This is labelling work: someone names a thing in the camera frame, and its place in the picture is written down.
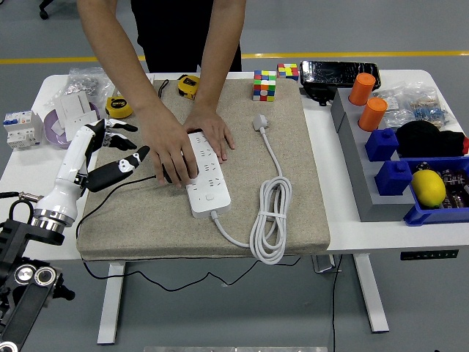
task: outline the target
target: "beige fabric mat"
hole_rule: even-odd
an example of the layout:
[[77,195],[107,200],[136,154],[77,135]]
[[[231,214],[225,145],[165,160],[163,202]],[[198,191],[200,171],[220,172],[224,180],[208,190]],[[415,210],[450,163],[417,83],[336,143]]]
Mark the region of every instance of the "beige fabric mat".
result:
[[[156,89],[161,85],[156,81]],[[177,94],[177,82],[163,91],[163,102],[180,122],[190,111],[192,100]],[[286,254],[316,254],[330,243],[316,165],[297,82],[277,80],[272,103],[252,101],[252,80],[227,80],[218,113],[230,127],[236,150],[228,148],[228,161],[221,165],[232,209],[219,216],[224,229],[235,239],[248,243],[259,211],[259,189],[263,181],[277,176],[275,165],[259,132],[252,127],[257,114],[270,121],[267,137],[292,183],[293,198],[287,214]],[[139,125],[136,117],[126,122]],[[138,146],[139,133],[126,133]],[[130,152],[102,148],[97,167],[119,160]],[[124,182],[153,175],[147,157]],[[95,209],[114,188],[90,193],[85,214]],[[210,218],[195,219],[185,189],[159,186],[155,179],[122,187],[81,226],[77,244],[85,260],[138,260],[157,257],[244,257],[251,256],[228,242]]]

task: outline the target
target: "white cable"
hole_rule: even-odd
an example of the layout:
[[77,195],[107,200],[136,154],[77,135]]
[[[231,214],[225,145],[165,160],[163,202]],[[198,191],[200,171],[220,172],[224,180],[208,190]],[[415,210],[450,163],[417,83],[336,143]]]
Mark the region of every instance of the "white cable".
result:
[[[259,212],[252,227],[249,244],[236,241],[233,237],[228,235],[228,233],[226,233],[226,231],[221,226],[216,211],[212,211],[210,215],[212,216],[212,219],[215,222],[217,228],[220,230],[220,233],[229,242],[239,247],[250,248],[253,256],[256,259],[262,261],[265,264],[274,265],[281,260],[285,253],[285,247],[287,244],[287,211],[290,201],[292,200],[292,184],[286,177],[283,177],[282,175],[280,164],[278,163],[277,157],[270,147],[269,141],[267,140],[267,135],[265,134],[265,129],[263,127],[266,126],[268,122],[263,116],[262,118],[264,119],[262,124],[259,125],[259,120],[257,120],[257,125],[254,123],[254,128],[261,133],[264,139],[270,156],[276,165],[278,177],[275,177],[272,180],[266,180],[261,185],[259,192]],[[273,210],[270,211],[273,196]],[[268,221],[272,222],[272,226],[266,233],[265,225]],[[272,245],[269,244],[267,240],[274,234],[275,231],[277,232],[276,242]]]

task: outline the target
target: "person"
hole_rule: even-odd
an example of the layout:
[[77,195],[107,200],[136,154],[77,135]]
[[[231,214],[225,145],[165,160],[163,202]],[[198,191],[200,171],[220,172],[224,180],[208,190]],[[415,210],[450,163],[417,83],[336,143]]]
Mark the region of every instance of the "person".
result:
[[233,136],[216,109],[226,75],[241,70],[240,36],[246,0],[132,0],[138,44],[149,72],[196,72],[200,82],[190,114],[181,125],[149,82],[116,17],[117,0],[77,0],[84,33],[108,77],[132,106],[155,176],[163,165],[177,187],[197,176],[188,132],[202,129],[218,160],[227,160]]

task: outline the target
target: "blue container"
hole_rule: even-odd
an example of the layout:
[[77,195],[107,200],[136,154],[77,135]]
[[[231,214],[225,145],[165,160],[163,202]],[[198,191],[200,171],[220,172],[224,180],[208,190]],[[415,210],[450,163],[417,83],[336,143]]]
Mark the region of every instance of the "blue container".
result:
[[387,160],[374,181],[380,196],[401,196],[412,181],[412,172],[405,161]]
[[[409,164],[412,172],[415,172],[417,165],[426,161],[433,171],[442,172],[450,169],[453,171],[465,170],[469,175],[469,157],[448,157],[448,158],[401,158]],[[422,209],[418,203],[416,194],[410,186],[412,195],[416,200],[416,204],[404,217],[404,221],[408,226],[421,226],[424,224],[445,224],[453,222],[469,222],[469,208],[453,208],[453,209]]]
[[396,134],[391,128],[373,130],[365,144],[366,154],[370,161],[387,161],[399,146]]

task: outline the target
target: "yellow tape measure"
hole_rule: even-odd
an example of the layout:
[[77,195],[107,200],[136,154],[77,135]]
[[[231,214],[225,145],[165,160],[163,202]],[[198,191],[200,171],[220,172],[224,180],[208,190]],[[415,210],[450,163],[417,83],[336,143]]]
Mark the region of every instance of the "yellow tape measure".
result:
[[122,96],[110,97],[106,102],[106,113],[113,119],[129,117],[133,110]]
[[183,76],[179,80],[177,87],[179,94],[187,99],[194,100],[196,98],[197,88],[199,88],[200,78],[197,76]]

